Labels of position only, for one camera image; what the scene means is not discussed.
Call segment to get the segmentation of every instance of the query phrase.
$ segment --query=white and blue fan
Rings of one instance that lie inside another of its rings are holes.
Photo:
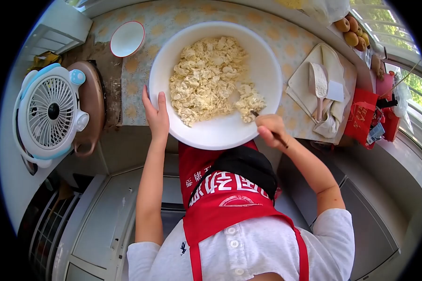
[[[52,159],[71,148],[76,132],[81,132],[89,122],[89,114],[79,108],[78,88],[85,80],[82,71],[68,71],[59,63],[27,74],[12,116],[14,140],[26,160],[47,168]],[[33,157],[22,149],[17,130],[23,146]]]

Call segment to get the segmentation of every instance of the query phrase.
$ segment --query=child's hand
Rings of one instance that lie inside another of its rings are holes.
[[[167,142],[169,135],[169,115],[166,108],[166,95],[164,92],[158,94],[158,107],[156,110],[147,94],[147,86],[142,90],[142,103],[145,108],[145,116],[152,131],[152,141]]]

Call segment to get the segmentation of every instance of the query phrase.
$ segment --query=window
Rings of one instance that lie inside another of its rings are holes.
[[[372,37],[386,48],[399,47],[419,54],[405,25],[383,0],[350,0],[350,8]]]
[[[371,37],[371,44],[386,48],[386,62],[416,71],[422,76],[422,57],[405,22],[385,0],[350,0],[350,13]]]
[[[405,77],[409,72],[403,68],[386,64],[386,71],[400,72]],[[412,98],[408,99],[408,116],[410,117],[412,131],[406,121],[401,118],[399,129],[410,137],[422,148],[422,78],[411,73],[402,83],[410,89]]]
[[[400,72],[405,77],[408,70],[422,60],[412,34],[385,0],[350,0],[350,12],[374,38],[374,44],[386,48],[386,62],[394,64],[386,63],[386,72]],[[422,62],[404,82],[412,96],[408,99],[407,108],[412,130],[404,118],[400,120],[399,129],[422,148]]]

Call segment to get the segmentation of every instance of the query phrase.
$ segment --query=flour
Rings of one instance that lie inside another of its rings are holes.
[[[255,119],[251,111],[260,111],[265,102],[246,77],[247,56],[232,37],[204,38],[183,49],[169,88],[172,106],[187,126],[231,114],[234,108],[244,122]],[[240,99],[233,104],[230,96],[236,90]]]

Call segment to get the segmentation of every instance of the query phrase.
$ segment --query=red bag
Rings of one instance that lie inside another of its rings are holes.
[[[344,135],[356,139],[362,146],[372,149],[375,143],[366,145],[378,95],[362,89],[354,90],[353,103]]]
[[[396,139],[397,132],[399,131],[400,118],[388,107],[383,109],[386,120],[383,124],[385,133],[383,138],[388,142],[393,142]]]

